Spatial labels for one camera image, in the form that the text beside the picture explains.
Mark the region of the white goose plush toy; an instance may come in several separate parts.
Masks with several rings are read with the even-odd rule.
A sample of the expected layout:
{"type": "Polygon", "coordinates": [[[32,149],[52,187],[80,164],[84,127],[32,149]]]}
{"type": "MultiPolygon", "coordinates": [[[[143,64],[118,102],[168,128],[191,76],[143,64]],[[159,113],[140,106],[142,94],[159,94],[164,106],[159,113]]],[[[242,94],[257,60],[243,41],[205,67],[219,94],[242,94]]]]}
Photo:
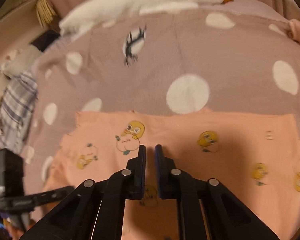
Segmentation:
{"type": "Polygon", "coordinates": [[[145,14],[161,8],[180,10],[201,4],[219,5],[233,0],[86,0],[59,22],[61,36],[83,35],[94,25],[115,22],[126,16],[145,14]]]}

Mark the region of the yellow fringe tassel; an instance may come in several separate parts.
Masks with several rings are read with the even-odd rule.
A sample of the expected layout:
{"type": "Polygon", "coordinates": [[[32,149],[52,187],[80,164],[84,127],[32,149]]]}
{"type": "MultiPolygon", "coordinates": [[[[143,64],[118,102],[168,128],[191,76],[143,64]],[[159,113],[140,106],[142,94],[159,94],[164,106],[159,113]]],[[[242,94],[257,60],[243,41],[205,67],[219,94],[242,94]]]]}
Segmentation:
{"type": "Polygon", "coordinates": [[[35,9],[39,24],[42,28],[49,26],[57,17],[57,13],[47,0],[37,0],[35,9]]]}

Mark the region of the peach cartoon print shirt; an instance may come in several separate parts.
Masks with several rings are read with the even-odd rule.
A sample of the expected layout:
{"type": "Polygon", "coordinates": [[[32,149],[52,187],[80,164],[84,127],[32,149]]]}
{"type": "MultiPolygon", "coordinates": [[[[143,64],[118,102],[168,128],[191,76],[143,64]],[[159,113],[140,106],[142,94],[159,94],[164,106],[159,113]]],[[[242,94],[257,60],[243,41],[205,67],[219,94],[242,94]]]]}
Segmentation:
{"type": "Polygon", "coordinates": [[[153,116],[132,112],[77,115],[62,137],[45,190],[101,181],[147,148],[145,195],[125,206],[123,239],[177,239],[175,202],[160,200],[153,149],[192,177],[216,178],[280,239],[290,239],[300,216],[300,136],[293,115],[200,111],[153,116]]]}

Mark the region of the grey pillow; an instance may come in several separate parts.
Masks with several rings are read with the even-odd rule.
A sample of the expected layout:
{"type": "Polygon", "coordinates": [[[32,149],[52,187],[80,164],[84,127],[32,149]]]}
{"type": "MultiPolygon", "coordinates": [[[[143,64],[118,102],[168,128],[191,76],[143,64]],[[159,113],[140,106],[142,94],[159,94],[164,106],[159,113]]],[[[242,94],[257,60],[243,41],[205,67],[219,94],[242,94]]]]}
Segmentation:
{"type": "Polygon", "coordinates": [[[15,56],[10,56],[0,68],[2,73],[10,78],[20,75],[25,70],[29,70],[34,62],[42,55],[36,46],[29,45],[25,49],[18,51],[15,56]]]}

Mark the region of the plaid grey blanket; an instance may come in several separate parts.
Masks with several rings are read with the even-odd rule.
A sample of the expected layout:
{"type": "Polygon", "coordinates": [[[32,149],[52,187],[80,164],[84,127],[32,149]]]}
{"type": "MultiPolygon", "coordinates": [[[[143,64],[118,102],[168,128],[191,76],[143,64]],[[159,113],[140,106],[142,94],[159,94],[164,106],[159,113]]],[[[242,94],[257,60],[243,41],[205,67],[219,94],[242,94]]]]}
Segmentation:
{"type": "Polygon", "coordinates": [[[0,148],[20,154],[27,140],[38,84],[31,71],[13,77],[0,102],[0,148]]]}

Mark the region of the mauve polka dot bedspread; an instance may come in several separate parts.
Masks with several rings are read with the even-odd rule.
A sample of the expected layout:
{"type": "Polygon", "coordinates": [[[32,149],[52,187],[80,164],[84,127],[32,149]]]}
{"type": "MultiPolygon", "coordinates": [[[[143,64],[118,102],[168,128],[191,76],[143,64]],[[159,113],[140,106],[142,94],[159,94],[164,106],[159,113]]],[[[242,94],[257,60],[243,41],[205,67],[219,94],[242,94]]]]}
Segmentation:
{"type": "Polygon", "coordinates": [[[26,188],[41,189],[43,163],[79,111],[294,114],[300,131],[300,44],[288,36],[289,21],[261,2],[235,0],[58,38],[33,66],[26,188]]]}

